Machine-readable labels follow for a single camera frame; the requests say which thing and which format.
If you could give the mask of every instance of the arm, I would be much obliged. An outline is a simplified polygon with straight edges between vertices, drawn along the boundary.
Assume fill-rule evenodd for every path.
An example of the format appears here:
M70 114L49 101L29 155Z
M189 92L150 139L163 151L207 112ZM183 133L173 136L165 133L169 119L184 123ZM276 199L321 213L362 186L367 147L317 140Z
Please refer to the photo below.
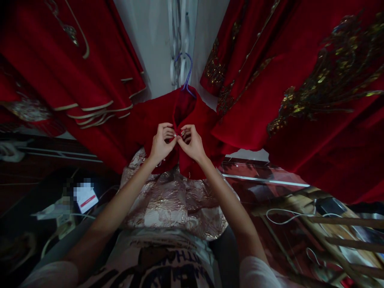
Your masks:
M176 138L169 144L164 141L175 136L171 126L170 123L159 124L157 134L153 137L149 158L97 216L81 240L64 257L64 260L73 262L78 268L79 283L86 279L106 243L130 211L148 176L176 145Z
M184 152L200 165L207 177L213 195L219 202L220 208L235 234L240 261L247 256L255 256L268 264L252 220L243 205L221 178L211 160L206 156L201 137L197 133L195 126L186 125L182 130L187 130L185 138L186 142L190 141L190 143L186 144L180 136L177 137L177 142Z

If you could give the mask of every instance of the person's right hand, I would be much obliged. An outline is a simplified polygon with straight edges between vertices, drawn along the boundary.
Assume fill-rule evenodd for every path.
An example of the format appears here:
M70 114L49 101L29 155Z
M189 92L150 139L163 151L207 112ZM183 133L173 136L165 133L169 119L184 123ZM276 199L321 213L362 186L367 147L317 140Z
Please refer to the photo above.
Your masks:
M192 125L184 125L181 130L185 131L184 137L186 138L186 141L184 142L183 138L181 138L179 135L177 136L177 142L180 145L180 147L183 149L183 151L190 156L193 160L200 163L204 158L206 158L206 154L204 151L203 143L201 141L201 137L196 131L195 126Z

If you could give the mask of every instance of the hanging garment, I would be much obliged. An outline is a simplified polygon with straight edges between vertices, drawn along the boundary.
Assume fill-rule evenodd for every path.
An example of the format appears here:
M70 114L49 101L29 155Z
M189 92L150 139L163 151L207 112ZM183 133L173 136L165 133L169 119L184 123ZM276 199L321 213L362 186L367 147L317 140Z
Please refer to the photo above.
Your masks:
M113 0L16 1L9 15L0 53L70 134L121 173L130 160L124 118L145 84Z
M34 89L1 55L0 91L0 104L5 108L0 112L2 131L14 132L16 128L25 126L36 128L50 137L65 132Z
M257 2L231 1L247 8L227 10L202 77L220 90L212 134L229 147L265 146L272 163L344 202L383 200L383 2Z
M145 157L144 148L141 148L124 169L120 188L132 178ZM176 165L168 172L149 176L122 225L131 230L143 227L181 229L212 241L220 237L228 223L211 195L207 180L190 180L180 174Z
M146 154L150 154L153 136L157 132L159 123L173 123L173 128L178 135L181 135L181 128L184 125L194 124L202 138L206 155L215 166L221 164L225 156L220 152L222 143L210 133L217 122L217 115L202 101L193 87L189 87L189 89L196 98L191 96L187 90L179 88L159 98L139 103L132 109L128 117L129 129L126 133L125 146L133 152L133 155L142 146L144 146ZM178 144L153 173L164 173L178 163L183 176L193 180L206 178L200 166L185 154Z

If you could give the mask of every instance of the red fabric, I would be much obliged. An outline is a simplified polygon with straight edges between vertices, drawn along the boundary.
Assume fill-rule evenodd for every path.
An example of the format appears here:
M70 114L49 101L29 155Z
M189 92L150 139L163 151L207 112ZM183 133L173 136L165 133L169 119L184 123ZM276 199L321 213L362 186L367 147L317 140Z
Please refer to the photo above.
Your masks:
M66 131L53 117L47 105L37 98L36 91L1 55L0 91L0 104L7 109L0 113L2 130L14 132L12 128L23 125L36 128L51 137Z
M230 6L236 3L242 5L232 0ZM228 103L228 110L223 113L223 105L219 104L218 114L222 119L212 129L216 138L229 145L222 152L232 152L230 147L257 151L265 146L273 164L297 173L309 184L346 203L384 200L384 191L379 190L383 186L379 163L384 157L379 147L384 145L384 113L383 104L376 96L343 105L354 109L353 113L316 114L316 121L291 117L288 126L271 139L266 131L268 123L278 117L284 92L291 86L300 88L310 76L322 41L342 18L362 11L360 20L364 29L373 23L376 13L384 10L383 2L283 0L256 42L255 30L261 31L260 23L258 17L252 16L265 15L263 7L269 4L270 1L258 4L249 1L234 47L220 46L221 31L232 29L232 23L225 20L220 28L218 49L224 52L219 52L219 57L233 51L229 59L222 58L228 70L221 90L234 80L230 97L222 101L224 107ZM227 14L239 11L232 8ZM266 59L271 59L270 63L252 81L252 74ZM202 85L212 91L204 84L204 78L206 75L202 77ZM383 88L381 76L366 89Z
M123 136L130 97L145 84L113 1L22 0L12 4L9 15L0 53L70 134L121 173L130 161ZM78 47L60 21L76 30Z
M221 164L225 156L219 152L222 143L210 133L211 128L217 121L217 115L202 101L200 95L193 87L189 87L189 89L197 96L196 99L186 90L182 91L179 88L162 97L134 106L128 117L130 125L126 134L126 147L134 151L133 154L140 147L144 146L146 154L150 155L153 136L157 132L159 123L173 123L174 129L179 135L181 133L180 129L185 124L194 124L202 138L207 156L215 166ZM153 173L159 174L169 171L178 162L180 172L185 177L193 180L205 179L205 175L199 165L187 156L178 144L166 157L165 161L162 161L160 166L155 168Z

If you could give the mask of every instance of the pink brocade skirt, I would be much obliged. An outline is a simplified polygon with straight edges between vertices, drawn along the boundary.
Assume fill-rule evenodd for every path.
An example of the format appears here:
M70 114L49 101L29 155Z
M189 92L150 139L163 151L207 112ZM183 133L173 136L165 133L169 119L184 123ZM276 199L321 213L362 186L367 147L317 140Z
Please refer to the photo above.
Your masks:
M141 148L124 168L120 188L136 173L145 156ZM182 176L177 165L170 171L148 177L121 228L181 229L212 241L219 238L227 226L208 181Z

